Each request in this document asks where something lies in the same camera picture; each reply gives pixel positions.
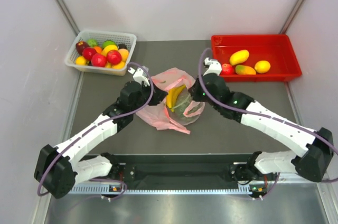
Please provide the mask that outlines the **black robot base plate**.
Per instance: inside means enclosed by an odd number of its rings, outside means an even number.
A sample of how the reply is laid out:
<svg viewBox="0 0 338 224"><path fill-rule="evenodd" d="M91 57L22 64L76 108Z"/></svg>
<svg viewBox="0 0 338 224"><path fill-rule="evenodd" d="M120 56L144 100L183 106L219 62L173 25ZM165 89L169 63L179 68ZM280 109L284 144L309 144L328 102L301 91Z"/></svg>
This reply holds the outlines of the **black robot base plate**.
<svg viewBox="0 0 338 224"><path fill-rule="evenodd" d="M270 172L262 174L249 155L114 155L113 171L126 181L159 178L217 177L227 183L273 180Z"/></svg>

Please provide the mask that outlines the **green lime in basket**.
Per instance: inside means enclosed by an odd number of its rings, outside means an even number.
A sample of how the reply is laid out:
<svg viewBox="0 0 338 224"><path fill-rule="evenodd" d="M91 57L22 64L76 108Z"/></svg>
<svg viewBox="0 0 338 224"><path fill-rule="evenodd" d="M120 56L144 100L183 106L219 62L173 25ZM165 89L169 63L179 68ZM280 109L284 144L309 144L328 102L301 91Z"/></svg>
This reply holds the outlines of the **green lime in basket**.
<svg viewBox="0 0 338 224"><path fill-rule="evenodd" d="M86 41L86 43L90 46L90 47L96 47L99 46L98 41L95 39L88 39Z"/></svg>

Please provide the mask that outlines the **white perforated plastic basket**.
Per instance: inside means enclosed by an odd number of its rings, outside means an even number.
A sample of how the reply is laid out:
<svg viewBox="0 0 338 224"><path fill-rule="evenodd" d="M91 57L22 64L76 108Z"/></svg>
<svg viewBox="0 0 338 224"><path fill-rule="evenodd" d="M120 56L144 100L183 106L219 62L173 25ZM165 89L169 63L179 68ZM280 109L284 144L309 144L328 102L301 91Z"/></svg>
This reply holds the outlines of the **white perforated plastic basket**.
<svg viewBox="0 0 338 224"><path fill-rule="evenodd" d="M124 76L136 40L136 35L129 33L81 31L66 55L65 64L81 72Z"/></svg>

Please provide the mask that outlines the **yellow banana in basket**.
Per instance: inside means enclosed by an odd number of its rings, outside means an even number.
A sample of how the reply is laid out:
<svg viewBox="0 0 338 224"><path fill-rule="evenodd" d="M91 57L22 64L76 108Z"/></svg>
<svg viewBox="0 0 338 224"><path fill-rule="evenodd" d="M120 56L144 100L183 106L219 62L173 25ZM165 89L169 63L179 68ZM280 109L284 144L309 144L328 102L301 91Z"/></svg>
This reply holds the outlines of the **yellow banana in basket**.
<svg viewBox="0 0 338 224"><path fill-rule="evenodd" d="M105 48L103 49L103 51L102 51L102 55L103 55L103 56L106 56L107 53L108 53L109 51L111 51L111 50L118 50L118 46L116 46L116 45L109 45L109 46L105 47Z"/></svg>

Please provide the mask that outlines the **red apple middle in basket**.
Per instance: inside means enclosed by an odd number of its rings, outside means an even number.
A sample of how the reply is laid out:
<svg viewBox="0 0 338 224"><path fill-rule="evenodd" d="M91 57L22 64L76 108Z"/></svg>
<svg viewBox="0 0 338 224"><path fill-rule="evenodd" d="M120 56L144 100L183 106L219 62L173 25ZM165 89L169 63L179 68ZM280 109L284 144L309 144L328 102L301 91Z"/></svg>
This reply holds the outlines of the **red apple middle in basket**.
<svg viewBox="0 0 338 224"><path fill-rule="evenodd" d="M101 53L96 53L91 58L91 64L94 67L105 67L107 63L107 59Z"/></svg>

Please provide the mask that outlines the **pink translucent plastic bag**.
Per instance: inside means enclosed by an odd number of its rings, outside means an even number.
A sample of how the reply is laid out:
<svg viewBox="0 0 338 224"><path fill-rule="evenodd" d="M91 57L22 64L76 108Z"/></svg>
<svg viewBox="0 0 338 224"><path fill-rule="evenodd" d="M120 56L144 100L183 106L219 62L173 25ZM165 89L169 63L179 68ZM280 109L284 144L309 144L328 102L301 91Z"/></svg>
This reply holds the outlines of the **pink translucent plastic bag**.
<svg viewBox="0 0 338 224"><path fill-rule="evenodd" d="M195 79L191 75L178 68L171 68L152 76L152 81L155 87L166 92L181 85L185 85L188 90L195 83ZM158 130L172 129L188 135L190 134L186 125L183 126L173 119L173 111L167 108L166 98L157 106L146 106L137 112L136 115L145 123Z"/></svg>

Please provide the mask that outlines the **yellow mango in tray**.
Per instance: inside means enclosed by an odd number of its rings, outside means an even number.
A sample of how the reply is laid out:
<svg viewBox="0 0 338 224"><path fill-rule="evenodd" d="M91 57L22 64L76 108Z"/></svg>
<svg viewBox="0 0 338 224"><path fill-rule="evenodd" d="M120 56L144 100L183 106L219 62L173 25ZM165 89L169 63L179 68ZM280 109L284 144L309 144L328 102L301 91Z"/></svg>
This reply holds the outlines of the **yellow mango in tray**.
<svg viewBox="0 0 338 224"><path fill-rule="evenodd" d="M248 50L240 50L235 53L233 53L229 59L229 63L232 66L236 66L238 64L244 63L249 58L249 51Z"/></svg>

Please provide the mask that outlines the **dark fruit back in basket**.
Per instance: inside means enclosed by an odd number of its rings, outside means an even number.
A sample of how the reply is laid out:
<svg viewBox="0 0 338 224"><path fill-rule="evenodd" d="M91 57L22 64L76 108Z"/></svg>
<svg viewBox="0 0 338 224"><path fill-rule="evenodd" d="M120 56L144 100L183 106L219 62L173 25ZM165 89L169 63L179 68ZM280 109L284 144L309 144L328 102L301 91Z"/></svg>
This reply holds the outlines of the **dark fruit back in basket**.
<svg viewBox="0 0 338 224"><path fill-rule="evenodd" d="M128 47L127 47L127 45L121 43L121 44L118 45L118 49L119 49L119 50L120 50L120 49L125 49L125 50L127 50Z"/></svg>

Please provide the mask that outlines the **red apple in tray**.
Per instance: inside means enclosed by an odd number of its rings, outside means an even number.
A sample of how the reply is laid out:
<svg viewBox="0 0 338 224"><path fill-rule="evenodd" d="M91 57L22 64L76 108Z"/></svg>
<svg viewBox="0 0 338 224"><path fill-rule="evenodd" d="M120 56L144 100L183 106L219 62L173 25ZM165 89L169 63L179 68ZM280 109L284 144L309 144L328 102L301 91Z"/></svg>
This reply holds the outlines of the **red apple in tray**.
<svg viewBox="0 0 338 224"><path fill-rule="evenodd" d="M227 76L235 74L234 67L231 64L224 63L221 65L221 75Z"/></svg>

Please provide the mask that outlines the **yellow fruit front in basket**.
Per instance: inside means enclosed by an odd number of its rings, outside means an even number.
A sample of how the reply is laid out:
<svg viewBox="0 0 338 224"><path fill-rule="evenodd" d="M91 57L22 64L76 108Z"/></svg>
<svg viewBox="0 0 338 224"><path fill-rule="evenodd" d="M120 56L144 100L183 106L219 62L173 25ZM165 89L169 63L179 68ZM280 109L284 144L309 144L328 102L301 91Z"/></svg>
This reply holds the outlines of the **yellow fruit front in basket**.
<svg viewBox="0 0 338 224"><path fill-rule="evenodd" d="M121 61L121 62L118 63L118 64L112 64L112 65L111 65L111 68L112 68L112 69L122 69L124 66L125 66L125 62Z"/></svg>

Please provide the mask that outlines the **yellow lemon in basket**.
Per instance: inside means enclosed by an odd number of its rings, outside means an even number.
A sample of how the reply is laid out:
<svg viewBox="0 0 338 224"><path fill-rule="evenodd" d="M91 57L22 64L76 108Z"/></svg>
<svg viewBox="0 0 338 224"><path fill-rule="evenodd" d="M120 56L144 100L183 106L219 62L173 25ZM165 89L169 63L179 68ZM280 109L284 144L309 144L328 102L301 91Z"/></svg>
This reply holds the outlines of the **yellow lemon in basket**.
<svg viewBox="0 0 338 224"><path fill-rule="evenodd" d="M75 60L75 64L79 66L86 66L88 64L88 61L83 56L79 56Z"/></svg>

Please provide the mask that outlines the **red apple in basket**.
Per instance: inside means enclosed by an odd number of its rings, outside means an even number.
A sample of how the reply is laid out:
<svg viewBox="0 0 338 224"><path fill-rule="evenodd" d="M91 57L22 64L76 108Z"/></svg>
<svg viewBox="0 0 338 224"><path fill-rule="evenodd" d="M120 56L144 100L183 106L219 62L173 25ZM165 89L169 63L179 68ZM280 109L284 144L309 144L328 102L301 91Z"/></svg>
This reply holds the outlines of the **red apple in basket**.
<svg viewBox="0 0 338 224"><path fill-rule="evenodd" d="M118 50L110 50L106 55L107 61L112 65L117 65L122 61L122 56Z"/></svg>
<svg viewBox="0 0 338 224"><path fill-rule="evenodd" d="M91 61L92 57L97 53L94 48L86 47L82 51L82 56L87 60Z"/></svg>
<svg viewBox="0 0 338 224"><path fill-rule="evenodd" d="M96 53L91 58L91 64L94 67L105 67L107 63L107 59L101 53Z"/></svg>

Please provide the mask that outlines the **green netted melon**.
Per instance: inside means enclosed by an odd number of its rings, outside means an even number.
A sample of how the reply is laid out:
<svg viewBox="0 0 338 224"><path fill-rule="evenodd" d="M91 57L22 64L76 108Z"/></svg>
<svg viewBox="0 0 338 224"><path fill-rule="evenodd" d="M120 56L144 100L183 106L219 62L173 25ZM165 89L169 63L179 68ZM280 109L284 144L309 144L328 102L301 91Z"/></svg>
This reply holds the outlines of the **green netted melon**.
<svg viewBox="0 0 338 224"><path fill-rule="evenodd" d="M195 122L200 117L203 109L204 104L202 102L193 101L189 91L184 88L178 95L173 107L173 119L185 126Z"/></svg>

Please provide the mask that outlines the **red apple left in basket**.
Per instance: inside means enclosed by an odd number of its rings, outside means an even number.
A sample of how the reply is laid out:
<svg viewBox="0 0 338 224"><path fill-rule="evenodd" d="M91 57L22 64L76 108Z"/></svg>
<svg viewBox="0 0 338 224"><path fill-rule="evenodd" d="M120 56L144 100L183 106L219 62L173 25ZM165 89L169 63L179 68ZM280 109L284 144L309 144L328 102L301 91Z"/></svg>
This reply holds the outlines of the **red apple left in basket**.
<svg viewBox="0 0 338 224"><path fill-rule="evenodd" d="M97 53L94 48L86 47L82 51L82 56L87 60L91 61L92 57Z"/></svg>

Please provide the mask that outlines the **yellow banana bunch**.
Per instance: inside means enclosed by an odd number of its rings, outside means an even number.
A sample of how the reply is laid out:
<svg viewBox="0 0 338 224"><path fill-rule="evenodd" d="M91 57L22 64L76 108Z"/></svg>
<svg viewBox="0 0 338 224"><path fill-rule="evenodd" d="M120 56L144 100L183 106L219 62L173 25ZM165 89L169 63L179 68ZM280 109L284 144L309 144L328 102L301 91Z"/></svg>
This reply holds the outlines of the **yellow banana bunch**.
<svg viewBox="0 0 338 224"><path fill-rule="evenodd" d="M166 96L166 106L171 111L174 111L174 107L177 101L179 94L186 88L185 85L181 85L178 87L174 87L168 91L168 95Z"/></svg>

